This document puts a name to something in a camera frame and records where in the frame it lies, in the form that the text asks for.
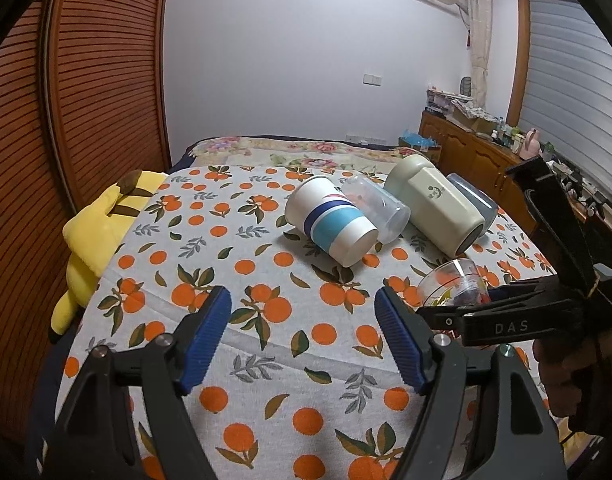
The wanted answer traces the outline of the right hand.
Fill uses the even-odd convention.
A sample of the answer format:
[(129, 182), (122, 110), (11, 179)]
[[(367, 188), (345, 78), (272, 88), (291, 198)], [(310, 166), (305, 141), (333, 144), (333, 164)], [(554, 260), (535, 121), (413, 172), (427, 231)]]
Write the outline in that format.
[(553, 415), (583, 414), (597, 422), (612, 417), (612, 328), (577, 346), (537, 339), (533, 352)]

